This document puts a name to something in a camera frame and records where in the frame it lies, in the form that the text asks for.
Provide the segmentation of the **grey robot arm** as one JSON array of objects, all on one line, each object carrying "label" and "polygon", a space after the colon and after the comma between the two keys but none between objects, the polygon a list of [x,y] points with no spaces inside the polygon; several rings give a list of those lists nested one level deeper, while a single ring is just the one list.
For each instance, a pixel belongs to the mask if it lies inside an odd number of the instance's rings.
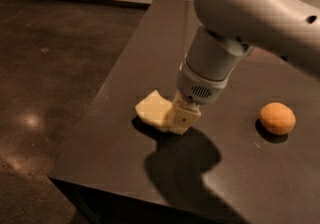
[{"label": "grey robot arm", "polygon": [[320,74],[320,10],[300,0],[193,0],[201,22],[179,68],[167,130],[187,131],[255,47]]}]

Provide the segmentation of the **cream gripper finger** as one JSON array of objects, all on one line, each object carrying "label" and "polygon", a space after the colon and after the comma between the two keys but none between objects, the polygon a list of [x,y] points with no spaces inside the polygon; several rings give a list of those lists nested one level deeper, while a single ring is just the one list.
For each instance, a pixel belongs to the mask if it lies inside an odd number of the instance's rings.
[{"label": "cream gripper finger", "polygon": [[181,102],[181,95],[179,92],[176,92],[173,101],[171,102],[170,108],[165,115],[165,129],[168,132],[182,131],[179,119],[179,108]]},{"label": "cream gripper finger", "polygon": [[172,133],[183,135],[200,117],[201,112],[198,104],[182,101],[179,108],[179,119],[182,131]]}]

